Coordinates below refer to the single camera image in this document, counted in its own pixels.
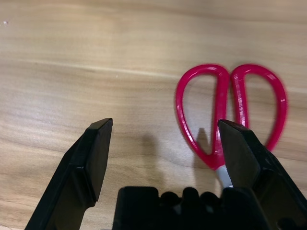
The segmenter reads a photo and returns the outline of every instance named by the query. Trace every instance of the red plastic handle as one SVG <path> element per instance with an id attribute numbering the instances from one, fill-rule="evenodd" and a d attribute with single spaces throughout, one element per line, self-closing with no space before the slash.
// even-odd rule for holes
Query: red plastic handle
<path id="1" fill-rule="evenodd" d="M 217 77 L 211 155 L 206 154 L 193 138 L 183 111 L 184 90 L 190 80 L 201 74 L 213 74 Z M 219 119 L 226 118 L 226 103 L 229 81 L 229 73 L 224 67 L 214 64 L 200 65 L 187 71 L 180 79 L 176 89 L 176 112 L 182 133 L 194 152 L 213 170 L 216 170 L 225 164 L 217 122 Z"/>
<path id="2" fill-rule="evenodd" d="M 247 74 L 257 74 L 263 77 L 272 86 L 277 103 L 277 112 L 274 128 L 265 146 L 269 151 L 272 151 L 278 142 L 278 139 L 283 131 L 283 127 L 287 116 L 287 97 L 282 82 L 270 70 L 253 64 L 238 66 L 231 73 L 231 81 L 235 96 L 236 122 L 249 126 L 248 122 L 248 105 L 246 100 L 246 90 L 244 78 Z"/>

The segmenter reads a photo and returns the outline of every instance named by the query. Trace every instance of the scissor handle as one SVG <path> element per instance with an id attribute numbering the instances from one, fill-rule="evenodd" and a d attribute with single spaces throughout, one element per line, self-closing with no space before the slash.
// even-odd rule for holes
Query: scissor handle
<path id="1" fill-rule="evenodd" d="M 195 77 L 201 74 L 212 74 L 217 77 L 216 91 L 215 91 L 215 106 L 213 117 L 213 132 L 212 132 L 212 153 L 208 155 L 193 138 L 189 126 L 187 124 L 183 111 L 183 95 L 187 84 Z M 217 126 L 219 119 L 226 118 L 226 103 L 227 92 L 229 86 L 229 73 L 219 65 L 206 64 L 196 66 L 188 70 L 180 79 L 176 89 L 176 112 L 179 125 L 182 133 L 194 152 L 213 170 L 225 164 L 223 148 L 221 144 L 220 132 Z"/>
<path id="2" fill-rule="evenodd" d="M 235 96 L 236 122 L 245 127 L 249 126 L 248 105 L 244 83 L 244 78 L 247 74 L 257 74 L 263 77 L 272 86 L 275 93 L 277 103 L 276 119 L 271 135 L 265 144 L 266 148 L 272 151 L 281 136 L 287 116 L 288 105 L 286 93 L 282 82 L 276 74 L 262 66 L 245 64 L 235 68 L 230 78 Z"/>

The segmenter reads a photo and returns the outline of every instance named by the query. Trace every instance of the scissors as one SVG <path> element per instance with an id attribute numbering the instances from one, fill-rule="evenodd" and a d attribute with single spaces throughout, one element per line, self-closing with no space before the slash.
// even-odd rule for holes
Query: scissors
<path id="1" fill-rule="evenodd" d="M 214 117 L 212 130 L 212 153 L 208 155 L 195 141 L 187 124 L 183 110 L 183 95 L 187 84 L 195 77 L 202 74 L 211 74 L 217 77 L 214 102 Z M 223 187 L 232 187 L 225 161 L 221 137 L 217 126 L 219 119 L 226 118 L 227 93 L 229 82 L 231 82 L 235 99 L 235 120 L 237 123 L 248 128 L 248 103 L 244 78 L 247 74 L 257 74 L 263 77 L 273 88 L 277 103 L 277 113 L 275 124 L 268 138 L 265 147 L 272 151 L 277 144 L 283 131 L 287 115 L 287 97 L 282 82 L 275 73 L 267 68 L 254 64 L 245 64 L 236 67 L 230 74 L 220 65 L 204 64 L 188 70 L 179 80 L 176 89 L 176 114 L 183 136 L 194 152 L 205 162 L 211 169 L 215 170 Z"/>

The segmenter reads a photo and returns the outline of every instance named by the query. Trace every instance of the wooden table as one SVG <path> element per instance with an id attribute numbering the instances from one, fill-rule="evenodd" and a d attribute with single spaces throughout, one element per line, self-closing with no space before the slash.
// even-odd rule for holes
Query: wooden table
<path id="1" fill-rule="evenodd" d="M 82 230 L 112 228 L 126 185 L 219 193 L 174 114 L 179 78 L 202 63 L 258 63 L 281 77 L 290 109 L 273 153 L 307 195 L 306 11 L 304 0 L 2 0 L 0 229 L 26 226 L 64 152 L 105 117 L 114 119 L 108 168 Z M 214 84 L 194 80 L 185 97 L 206 149 Z M 247 88 L 251 128 L 265 141 L 274 95 L 254 76 Z"/>

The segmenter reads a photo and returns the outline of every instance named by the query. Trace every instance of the black plastic part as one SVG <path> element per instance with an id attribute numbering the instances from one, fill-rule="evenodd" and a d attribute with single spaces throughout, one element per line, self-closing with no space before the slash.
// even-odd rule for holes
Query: black plastic part
<path id="1" fill-rule="evenodd" d="M 254 191 L 272 229 L 282 218 L 307 226 L 307 201 L 277 158 L 244 126 L 220 120 L 218 127 L 233 186 Z"/>
<path id="2" fill-rule="evenodd" d="M 65 153 L 25 230 L 78 230 L 99 198 L 113 121 L 92 123 Z"/>
<path id="3" fill-rule="evenodd" d="M 270 230 L 250 189 L 224 189 L 221 199 L 206 192 L 201 199 L 194 188 L 183 197 L 166 192 L 159 198 L 153 187 L 124 187 L 118 193 L 113 230 Z"/>

